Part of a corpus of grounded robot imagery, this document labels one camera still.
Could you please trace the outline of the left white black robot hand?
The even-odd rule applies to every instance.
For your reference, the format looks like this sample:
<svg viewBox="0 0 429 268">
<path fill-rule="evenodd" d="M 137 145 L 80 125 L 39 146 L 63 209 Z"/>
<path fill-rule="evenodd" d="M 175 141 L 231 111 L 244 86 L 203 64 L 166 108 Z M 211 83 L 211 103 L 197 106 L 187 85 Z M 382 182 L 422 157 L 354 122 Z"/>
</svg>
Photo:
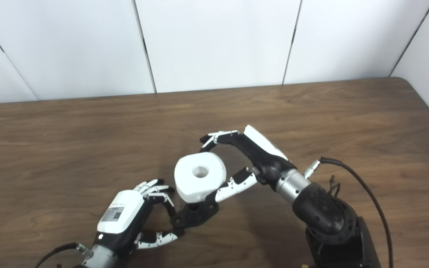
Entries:
<svg viewBox="0 0 429 268">
<path fill-rule="evenodd" d="M 122 258 L 136 249 L 160 247 L 184 236 L 184 229 L 142 229 L 154 205 L 165 206 L 169 217 L 176 214 L 169 193 L 174 193 L 174 188 L 162 179 L 144 181 L 133 189 L 120 191 L 97 225 L 94 245 L 107 248 Z"/>
</svg>

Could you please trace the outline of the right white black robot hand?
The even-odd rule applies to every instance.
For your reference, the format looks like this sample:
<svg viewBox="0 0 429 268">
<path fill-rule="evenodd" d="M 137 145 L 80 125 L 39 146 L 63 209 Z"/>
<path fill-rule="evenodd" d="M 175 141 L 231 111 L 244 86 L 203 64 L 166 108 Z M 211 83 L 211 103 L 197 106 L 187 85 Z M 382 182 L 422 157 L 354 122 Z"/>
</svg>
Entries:
<svg viewBox="0 0 429 268">
<path fill-rule="evenodd" d="M 208 133 L 200 138 L 200 142 L 201 152 L 210 151 L 218 144 L 237 148 L 259 171 L 257 181 L 269 185 L 273 191 L 285 172 L 296 169 L 284 153 L 250 125 L 242 133 L 237 130 Z"/>
</svg>

